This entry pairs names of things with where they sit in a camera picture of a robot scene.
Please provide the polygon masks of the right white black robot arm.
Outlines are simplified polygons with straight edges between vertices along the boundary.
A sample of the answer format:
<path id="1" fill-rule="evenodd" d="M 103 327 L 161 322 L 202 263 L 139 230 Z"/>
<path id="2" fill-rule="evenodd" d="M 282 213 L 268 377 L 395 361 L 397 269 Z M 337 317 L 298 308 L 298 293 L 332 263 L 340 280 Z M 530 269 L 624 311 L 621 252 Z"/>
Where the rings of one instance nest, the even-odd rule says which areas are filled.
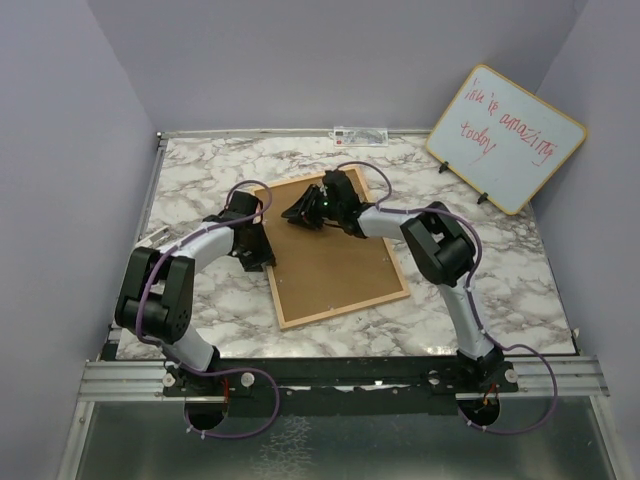
<path id="1" fill-rule="evenodd" d="M 457 339 L 459 378 L 469 390 L 481 391 L 504 366 L 504 354 L 479 325 L 479 309 L 467 282 L 479 248 L 441 202 L 421 211 L 384 209 L 361 200 L 341 170 L 329 170 L 281 213 L 288 223 L 320 230 L 335 223 L 357 238 L 403 241 L 422 276 L 438 288 Z"/>

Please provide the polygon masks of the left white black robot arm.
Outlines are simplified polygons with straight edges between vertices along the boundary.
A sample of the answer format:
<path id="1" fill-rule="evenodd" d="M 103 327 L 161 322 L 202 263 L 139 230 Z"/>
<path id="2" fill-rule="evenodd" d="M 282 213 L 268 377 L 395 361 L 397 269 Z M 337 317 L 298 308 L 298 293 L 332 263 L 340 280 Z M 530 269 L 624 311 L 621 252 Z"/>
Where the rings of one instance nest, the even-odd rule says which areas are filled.
<path id="1" fill-rule="evenodd" d="M 262 223 L 265 201 L 235 190 L 219 214 L 168 246 L 137 247 L 130 254 L 117 299 L 115 323 L 152 345 L 186 372 L 186 382 L 206 395 L 220 385 L 219 350 L 191 325 L 195 277 L 214 261 L 231 257 L 246 272 L 276 263 Z"/>

